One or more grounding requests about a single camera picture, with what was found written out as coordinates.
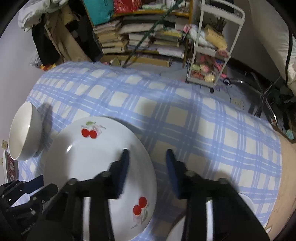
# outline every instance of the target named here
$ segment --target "bowl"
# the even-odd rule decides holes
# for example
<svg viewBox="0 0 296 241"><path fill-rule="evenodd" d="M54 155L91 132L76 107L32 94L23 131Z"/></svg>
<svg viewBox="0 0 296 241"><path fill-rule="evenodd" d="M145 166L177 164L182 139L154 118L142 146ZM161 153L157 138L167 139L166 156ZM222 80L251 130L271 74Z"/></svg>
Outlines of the bowl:
<svg viewBox="0 0 296 241"><path fill-rule="evenodd" d="M9 131L9 152L14 160L25 161L38 151L42 120L38 110L25 102L15 114Z"/></svg>

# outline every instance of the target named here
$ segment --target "blue checkered tablecloth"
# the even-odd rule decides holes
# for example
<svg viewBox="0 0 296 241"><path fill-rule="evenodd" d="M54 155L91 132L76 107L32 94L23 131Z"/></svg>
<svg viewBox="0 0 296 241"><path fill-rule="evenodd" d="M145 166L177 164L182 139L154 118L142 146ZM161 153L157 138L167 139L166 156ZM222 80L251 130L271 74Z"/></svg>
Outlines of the blue checkered tablecloth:
<svg viewBox="0 0 296 241"><path fill-rule="evenodd" d="M43 173L45 155L57 134L77 119L109 116L141 140L157 177L157 204L148 227L134 240L165 240L186 203L172 192L165 151L205 178L226 177L255 204L264 225L281 179L281 147L269 123L228 106L198 85L156 74L67 62L43 74L28 98L43 118L44 139L35 157L19 162L20 180Z"/></svg>

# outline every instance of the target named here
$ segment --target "cherry design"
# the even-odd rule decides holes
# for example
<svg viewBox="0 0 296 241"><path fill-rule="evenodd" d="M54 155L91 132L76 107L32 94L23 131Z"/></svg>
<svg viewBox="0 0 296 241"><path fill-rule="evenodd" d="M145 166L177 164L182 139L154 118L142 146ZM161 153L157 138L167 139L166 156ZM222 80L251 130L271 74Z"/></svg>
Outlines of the cherry design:
<svg viewBox="0 0 296 241"><path fill-rule="evenodd" d="M133 221L136 223L132 228L137 227L138 224L142 224L147 216L148 211L146 210L148 206L147 199L145 197L140 197L138 205L133 207Z"/></svg>
<svg viewBox="0 0 296 241"><path fill-rule="evenodd" d="M90 136L90 138L92 139L96 139L102 133L102 129L106 129L101 125L98 126L93 121L87 121L86 126L81 126L81 127L82 127L82 130L81 130L82 136L85 138Z"/></svg>

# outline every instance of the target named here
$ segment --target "white fabric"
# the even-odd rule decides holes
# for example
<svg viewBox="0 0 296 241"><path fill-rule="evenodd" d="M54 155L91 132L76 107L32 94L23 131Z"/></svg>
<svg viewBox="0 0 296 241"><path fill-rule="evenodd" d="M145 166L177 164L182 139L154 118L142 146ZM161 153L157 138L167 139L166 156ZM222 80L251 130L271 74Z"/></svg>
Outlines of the white fabric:
<svg viewBox="0 0 296 241"><path fill-rule="evenodd" d="M43 13L55 12L68 0L29 0L19 11L18 25L25 31L40 23Z"/></svg>
<svg viewBox="0 0 296 241"><path fill-rule="evenodd" d="M282 78L286 79L285 66L289 49L288 26L279 13L266 0L248 0L251 8L253 27L262 45L275 63ZM296 40L288 65L288 85L296 95Z"/></svg>

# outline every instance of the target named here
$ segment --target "gray floor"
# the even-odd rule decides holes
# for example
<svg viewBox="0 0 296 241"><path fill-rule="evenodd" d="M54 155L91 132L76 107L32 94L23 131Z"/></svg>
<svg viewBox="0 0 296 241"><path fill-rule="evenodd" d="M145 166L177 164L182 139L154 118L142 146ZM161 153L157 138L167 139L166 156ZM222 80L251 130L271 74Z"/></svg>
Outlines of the gray floor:
<svg viewBox="0 0 296 241"><path fill-rule="evenodd" d="M184 82L186 80L187 74L187 69L182 68L182 63L180 62L173 62L170 68L140 63L133 63L128 68L150 71L155 74L159 74L162 77L166 77L173 80L180 80ZM227 76L229 78L237 78L241 80L247 79L245 76L241 75L240 73L234 71L229 67L227 67ZM200 86L200 88L204 91L209 91L209 88L205 86ZM256 111L259 103L258 94L255 93L247 85L232 84L230 86L226 86L223 84L221 80L219 80L217 86L215 87L213 95L220 99L230 102L231 104L245 110L250 114L253 114ZM285 132L281 112L279 111L276 105L273 105L272 108L274 109L277 115L280 130L283 130L283 132ZM270 114L267 111L266 114L263 112L260 118L263 118L270 122Z"/></svg>

